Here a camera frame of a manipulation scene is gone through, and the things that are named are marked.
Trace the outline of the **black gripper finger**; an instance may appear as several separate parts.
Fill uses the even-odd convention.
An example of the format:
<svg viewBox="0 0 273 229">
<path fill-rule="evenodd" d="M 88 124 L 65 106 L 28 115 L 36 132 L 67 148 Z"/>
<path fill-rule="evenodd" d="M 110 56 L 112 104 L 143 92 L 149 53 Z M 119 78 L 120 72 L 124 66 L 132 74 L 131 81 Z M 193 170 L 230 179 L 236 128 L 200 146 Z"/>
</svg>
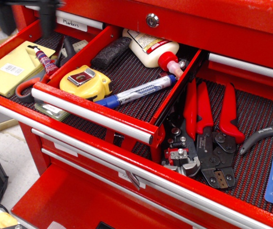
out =
<svg viewBox="0 0 273 229">
<path fill-rule="evenodd" d="M 56 26 L 57 2 L 39 2 L 40 25 L 42 36 L 48 38 Z"/>
<path fill-rule="evenodd" d="M 0 2 L 0 28 L 6 35 L 12 35 L 16 30 L 12 7 L 5 2 Z"/>
</svg>

